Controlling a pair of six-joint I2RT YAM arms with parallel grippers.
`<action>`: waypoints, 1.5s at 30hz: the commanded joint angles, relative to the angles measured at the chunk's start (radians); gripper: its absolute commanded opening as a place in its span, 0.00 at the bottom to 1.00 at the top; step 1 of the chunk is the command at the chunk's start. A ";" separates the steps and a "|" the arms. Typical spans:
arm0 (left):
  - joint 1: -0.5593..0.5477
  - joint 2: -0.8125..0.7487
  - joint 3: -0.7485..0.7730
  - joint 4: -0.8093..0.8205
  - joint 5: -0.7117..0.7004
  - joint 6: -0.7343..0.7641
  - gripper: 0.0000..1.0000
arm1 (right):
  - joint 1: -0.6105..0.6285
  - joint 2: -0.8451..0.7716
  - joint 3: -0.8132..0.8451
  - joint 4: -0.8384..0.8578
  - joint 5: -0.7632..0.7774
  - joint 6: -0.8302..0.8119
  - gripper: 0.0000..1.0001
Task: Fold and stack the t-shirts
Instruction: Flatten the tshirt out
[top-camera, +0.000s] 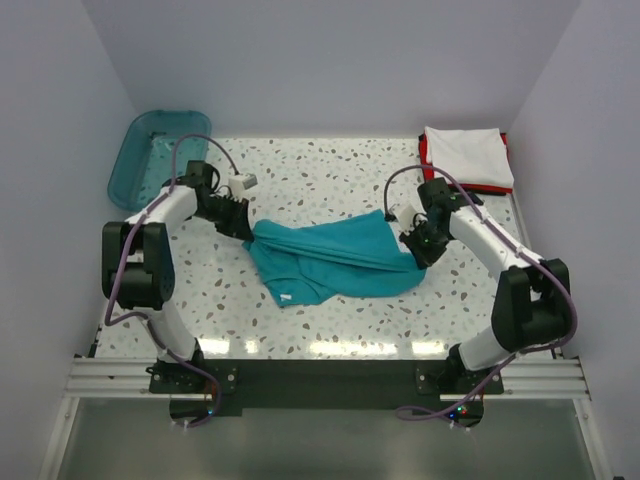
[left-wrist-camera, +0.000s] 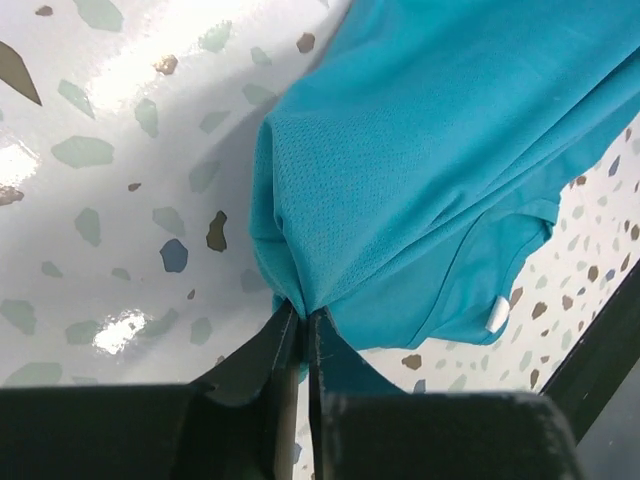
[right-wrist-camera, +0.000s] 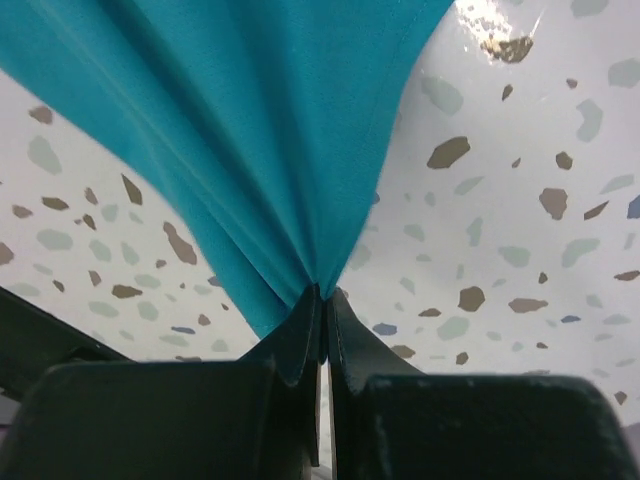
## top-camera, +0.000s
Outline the teal t shirt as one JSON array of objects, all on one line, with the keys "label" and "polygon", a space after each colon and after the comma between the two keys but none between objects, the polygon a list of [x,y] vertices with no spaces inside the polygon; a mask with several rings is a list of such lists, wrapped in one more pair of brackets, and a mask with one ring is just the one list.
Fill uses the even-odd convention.
[{"label": "teal t shirt", "polygon": [[320,305],[336,295],[395,297],[426,276],[400,250],[380,210],[301,228],[260,220],[253,235],[243,247],[280,308]]}]

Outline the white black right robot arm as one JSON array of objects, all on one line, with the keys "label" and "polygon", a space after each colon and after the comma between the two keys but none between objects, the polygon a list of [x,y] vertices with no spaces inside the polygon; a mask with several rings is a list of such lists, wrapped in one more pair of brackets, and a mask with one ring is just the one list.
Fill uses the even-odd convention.
[{"label": "white black right robot arm", "polygon": [[452,241],[469,249],[497,281],[490,324],[450,348],[447,358],[418,375],[439,394],[466,393],[508,358],[551,348],[571,334],[576,312],[567,265],[546,260],[510,235],[473,193],[455,191],[442,178],[418,188],[422,208],[397,205],[400,241],[421,269],[432,267]]}]

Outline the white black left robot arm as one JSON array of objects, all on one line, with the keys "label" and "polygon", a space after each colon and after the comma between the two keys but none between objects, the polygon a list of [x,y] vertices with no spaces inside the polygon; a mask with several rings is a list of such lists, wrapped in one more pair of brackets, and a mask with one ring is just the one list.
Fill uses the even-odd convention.
[{"label": "white black left robot arm", "polygon": [[225,185],[219,179],[211,164],[191,161],[184,175],[167,180],[139,213],[102,229],[104,322],[113,326],[136,318],[142,323],[157,351],[148,370],[154,393],[217,397],[222,392],[172,299],[176,273],[170,246],[172,233],[192,218],[212,223],[226,237],[252,240],[245,195],[256,186],[256,176],[235,173]]}]

